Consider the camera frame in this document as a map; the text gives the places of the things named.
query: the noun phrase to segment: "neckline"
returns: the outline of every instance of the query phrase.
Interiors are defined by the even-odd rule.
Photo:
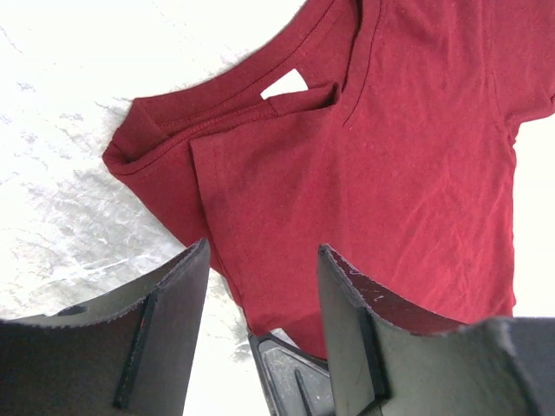
[[[188,89],[134,101],[157,125],[194,120],[222,107],[233,107],[268,79],[284,75],[292,61],[309,54],[340,16],[345,3],[308,0],[281,32],[223,74]]]
[[[295,61],[316,48],[337,18],[352,7],[351,2],[308,0],[281,32],[235,67],[192,88],[137,98],[134,105],[158,126],[195,121],[226,107],[233,109],[253,89],[262,90],[265,84],[276,81],[295,66]],[[383,0],[356,3],[361,22],[351,51],[347,83],[337,103],[339,126],[349,122],[367,84],[371,49],[383,15]]]

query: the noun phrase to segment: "seam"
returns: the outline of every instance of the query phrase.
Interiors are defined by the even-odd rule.
[[[121,148],[121,146],[118,143],[116,143],[115,141],[112,140],[112,143],[110,143],[110,146],[115,147],[115,149],[117,149],[117,151],[125,157],[125,160],[127,161],[127,163],[130,162],[129,157],[127,156],[127,153],[123,151],[123,149]]]
[[[210,120],[206,120],[196,126],[190,127],[190,128],[186,128],[184,131],[187,132],[187,135],[189,134],[194,134],[194,133],[198,133],[201,132],[205,129],[207,129],[208,127],[211,127],[215,124],[219,124],[219,123],[223,123],[229,119],[233,119],[235,117],[239,117],[245,113],[249,113],[250,111],[256,111],[258,110],[259,107],[264,107],[265,106],[265,102],[260,102],[254,106],[250,106],[250,107],[246,107],[246,108],[240,108],[239,110],[236,110],[234,112],[228,113],[228,114],[223,114],[220,115],[219,117],[216,117],[215,119],[210,119]]]
[[[491,3],[488,23],[486,27],[486,53],[488,56],[486,59],[486,74],[487,74],[487,92],[490,99],[490,110],[493,112],[493,118],[495,123],[501,128],[501,130],[507,134],[510,140],[514,140],[513,135],[509,131],[505,122],[503,121],[503,113],[501,112],[501,105],[499,101],[498,93],[498,83],[497,77],[495,76],[495,64],[493,61],[493,14],[495,11],[495,2]]]
[[[277,109],[274,107],[274,105],[272,104],[271,100],[268,100],[268,105],[270,106],[270,108],[273,110],[274,114],[276,115],[276,117],[279,117],[279,113],[277,111]]]
[[[375,47],[375,43],[377,42],[378,38],[380,37],[380,34],[382,32],[382,27],[385,21],[385,14],[386,14],[386,9],[387,9],[387,4],[385,3],[385,0],[380,0],[380,11],[378,13],[378,17],[377,17],[377,21],[375,23],[375,27],[374,27],[374,33],[372,34],[372,41],[370,42],[370,51],[368,54],[368,64],[366,67],[366,74],[362,80],[362,85],[360,88],[360,91],[358,93],[358,97],[356,97],[356,102],[355,105],[352,107],[352,109],[349,112],[349,115],[347,116],[347,118],[344,120],[342,126],[344,127],[350,120],[350,118],[352,117],[352,115],[354,114],[354,112],[356,111],[356,109],[358,108],[358,105],[360,103],[360,100],[362,98],[362,94],[364,93],[364,90],[366,89],[366,84],[367,84],[367,80],[369,78],[369,72],[370,72],[370,66],[372,64],[372,54],[374,52],[374,47]]]
[[[213,244],[213,247],[211,247],[211,249],[213,249],[212,254],[214,254],[216,256],[216,258],[219,261],[219,265],[221,267],[221,271],[216,270],[216,272],[218,274],[220,274],[223,278],[225,278],[226,275],[229,275],[229,272],[228,272],[226,266],[224,265],[224,260],[222,259],[222,256],[219,254],[218,245],[216,244],[216,237],[214,236],[214,233],[213,233],[212,229],[210,228],[210,223],[208,221],[208,214],[206,213],[206,207],[205,207],[204,199],[202,198],[202,192],[200,191],[199,170],[197,169],[197,164],[196,164],[196,161],[194,159],[193,149],[192,149],[191,146],[189,146],[188,150],[189,150],[189,157],[191,158],[191,164],[192,164],[192,168],[193,168],[193,174],[194,174],[195,182],[197,184],[197,190],[199,192],[199,202],[200,202],[200,206],[202,208],[202,216],[203,216],[203,218],[205,220],[205,223],[206,223],[206,232],[208,234],[208,241],[212,241],[212,244]],[[238,293],[238,290],[237,290],[237,287],[235,286],[235,284],[229,283],[229,282],[227,282],[227,284],[229,286],[233,286],[233,288],[235,289],[235,293]]]
[[[261,120],[267,116],[272,116],[275,112],[273,110],[273,108],[269,108],[270,111],[263,111],[263,113],[259,113],[256,114],[255,116],[253,116],[252,118],[248,119],[248,120],[242,120],[239,123],[234,123],[232,125],[230,125],[226,131],[232,130],[233,128],[236,127],[240,127],[244,124],[249,124],[249,123],[253,123],[254,121],[258,121]],[[145,165],[142,166],[137,166],[135,169],[132,169],[128,172],[113,172],[113,175],[116,177],[125,177],[125,176],[130,176],[130,175],[135,175],[135,174],[139,174],[140,175],[140,179],[145,179],[145,178],[149,178],[150,176],[152,176],[153,174],[155,174],[156,172],[158,172],[161,167],[156,167],[155,169],[149,171],[149,172],[144,172],[141,174],[141,171],[144,171],[144,169],[146,169],[147,167],[149,167],[150,165],[152,165],[153,163],[157,162],[158,160],[160,160],[161,158],[163,158],[164,156],[166,156],[168,153],[170,153],[175,147],[183,144],[184,141],[187,140],[192,140],[195,139],[195,137],[192,137],[193,135],[195,135],[196,133],[199,133],[199,131],[193,132],[193,133],[188,133],[186,135],[184,135],[183,137],[180,137],[179,140],[176,140],[175,143],[172,143],[171,146],[168,146],[167,149],[164,149],[159,155],[157,155],[154,159],[148,161],[148,163],[146,163]]]
[[[216,152],[216,149],[217,149],[216,146],[214,146],[214,147],[212,148],[212,163],[214,164],[214,179],[216,179],[216,184],[217,184],[217,186],[218,186],[218,189],[219,189],[219,191],[222,193],[222,195],[224,196],[224,198],[225,198],[225,203],[227,204],[227,200],[228,200],[228,197],[227,197],[227,188],[222,186],[222,182],[221,182],[221,179],[220,179],[220,176],[219,176],[218,163],[217,163],[217,161],[216,161],[216,160],[217,160],[217,152]],[[225,223],[225,228],[226,228],[226,230],[227,230],[227,235],[228,235],[228,236],[232,236],[232,238],[233,238],[233,236],[234,236],[235,234],[232,232],[232,227],[230,226],[229,220],[228,220],[227,218],[225,218],[225,219],[224,219],[224,223]],[[236,244],[232,244],[232,247],[235,248],[235,249],[237,249],[237,245],[236,245]],[[243,305],[245,304],[245,302],[244,302],[245,296],[244,296],[244,294],[243,294],[243,291],[239,288],[239,285],[237,285],[237,284],[235,283],[235,281],[232,279],[231,273],[229,273],[229,268],[227,268],[227,266],[224,266],[224,259],[221,258],[220,261],[222,262],[222,269],[228,270],[228,275],[229,275],[228,277],[229,277],[230,280],[232,280],[232,283],[231,283],[231,284],[233,284],[233,286],[235,286],[235,289],[236,289],[236,291],[237,291],[237,293],[238,293],[238,296],[239,296],[239,299],[238,299],[238,300],[240,301],[241,308],[243,308]],[[235,269],[237,270],[237,275],[238,275],[238,277],[239,277],[241,280],[243,280],[243,273],[242,273],[242,271],[241,271],[241,269],[240,269],[240,267],[239,267],[238,264],[236,265]]]

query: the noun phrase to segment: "white table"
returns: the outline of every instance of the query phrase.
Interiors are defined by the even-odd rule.
[[[304,0],[0,1],[0,316],[54,314],[183,247],[101,153],[136,96],[205,81]],[[555,118],[517,145],[519,315],[555,315]],[[268,414],[240,310],[212,272],[186,414]]]

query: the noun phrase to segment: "t-shirt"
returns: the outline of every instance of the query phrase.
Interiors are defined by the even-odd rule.
[[[291,71],[307,88],[262,94]],[[209,239],[255,335],[324,357],[319,244],[437,314],[512,313],[513,144],[554,95],[552,0],[309,0],[235,68],[134,100],[103,158]]]

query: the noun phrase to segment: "stitching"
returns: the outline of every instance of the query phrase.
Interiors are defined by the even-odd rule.
[[[224,197],[225,197],[225,203],[227,204],[227,200],[228,200],[228,198],[227,198],[227,192],[226,192],[227,189],[224,188],[224,187],[222,187],[222,185],[221,185],[221,179],[220,179],[220,176],[219,176],[218,163],[216,163],[216,158],[217,158],[216,148],[217,148],[217,147],[215,147],[215,146],[212,148],[212,163],[214,164],[214,178],[216,179],[216,184],[218,185],[219,191],[220,191],[220,192],[224,191],[223,195],[224,195]],[[232,232],[232,228],[230,227],[229,219],[227,219],[227,220],[224,219],[224,223],[225,223],[225,227],[226,227],[226,229],[227,229],[227,235],[228,235],[228,236],[234,236],[234,233]],[[226,270],[229,270],[229,268],[227,268],[227,266],[224,266],[224,260],[223,260],[223,258],[221,259],[221,262],[222,262],[222,269],[225,268]],[[237,277],[239,277],[241,280],[243,280],[243,272],[241,271],[241,269],[240,269],[240,267],[238,266],[238,264],[236,265],[235,269],[237,269]],[[241,305],[243,305],[243,304],[245,303],[245,302],[244,302],[245,296],[244,296],[244,294],[243,294],[243,291],[239,288],[240,285],[237,285],[237,284],[233,281],[233,279],[231,279],[231,280],[232,280],[233,286],[235,286],[235,289],[236,289],[236,291],[237,291],[237,293],[238,293],[238,295],[239,295],[239,300],[240,300],[240,302],[241,302]]]
[[[382,27],[383,27],[384,20],[385,20],[384,16],[385,16],[386,9],[387,9],[387,4],[385,3],[384,0],[380,0],[380,11],[378,13],[377,21],[376,21],[375,28],[374,28],[374,34],[372,35],[372,41],[370,43],[370,51],[369,51],[368,66],[366,68],[366,75],[364,76],[364,79],[362,80],[362,86],[360,88],[360,92],[358,94],[358,97],[356,98],[355,105],[350,110],[349,115],[347,116],[347,118],[343,122],[343,126],[345,126],[349,122],[351,116],[353,115],[353,113],[358,108],[358,104],[360,103],[360,100],[362,98],[362,94],[363,94],[364,90],[366,89],[366,82],[369,78],[370,66],[371,66],[372,61],[373,61],[372,60],[372,53],[374,51],[375,43],[377,42],[377,39],[380,37],[380,33],[382,32]]]
[[[486,29],[486,45],[488,47],[487,56],[489,59],[486,60],[486,72],[488,75],[488,95],[492,102],[492,111],[494,112],[493,116],[495,122],[498,124],[499,127],[513,140],[513,136],[511,132],[509,132],[508,127],[506,126],[505,122],[503,121],[503,113],[501,112],[501,105],[499,101],[499,93],[498,93],[498,84],[497,84],[497,77],[495,76],[494,70],[494,63],[492,58],[493,52],[493,14],[494,14],[494,6],[490,6],[491,9],[489,11],[489,22]]]
[[[258,121],[260,119],[263,119],[264,117],[267,116],[271,116],[274,114],[274,111],[272,109],[270,109],[270,111],[263,111],[263,113],[257,114],[256,116],[253,116],[251,119],[249,120],[243,120],[242,122],[239,123],[235,123],[231,126],[229,126],[226,130],[232,130],[233,128],[245,125],[245,124],[249,124],[252,123],[254,121]],[[168,153],[170,153],[175,147],[183,144],[183,142],[185,142],[186,140],[192,140],[195,139],[194,137],[191,137],[191,134],[188,134],[186,136],[184,136],[183,138],[180,138],[179,141],[176,141],[175,143],[172,143],[171,146],[169,146],[167,149],[164,149],[164,151],[162,153],[160,153],[159,155],[156,156],[156,158],[150,160],[147,164],[145,164],[144,166],[138,166],[136,169],[133,169],[129,172],[123,172],[123,173],[116,173],[115,176],[119,176],[119,177],[125,177],[125,176],[130,176],[130,175],[134,175],[134,174],[139,174],[140,175],[140,179],[146,179],[151,177],[153,174],[155,174],[156,172],[158,172],[161,169],[161,166],[157,166],[156,168],[150,170],[149,172],[144,172],[144,170],[151,166],[154,162],[160,160],[161,158],[163,158],[164,156],[166,156]]]
[[[265,107],[265,102],[260,102],[260,103],[254,105],[254,106],[241,108],[237,111],[234,111],[234,112],[231,112],[231,113],[228,113],[228,114],[220,115],[219,117],[216,117],[215,119],[206,120],[206,121],[198,124],[197,126],[186,128],[181,133],[188,132],[187,135],[198,133],[198,132],[200,132],[202,130],[205,130],[208,127],[211,127],[215,124],[223,123],[223,122],[225,122],[229,119],[233,119],[233,118],[238,117],[240,115],[243,115],[245,113],[249,113],[250,111],[256,111],[258,109],[258,107]]]

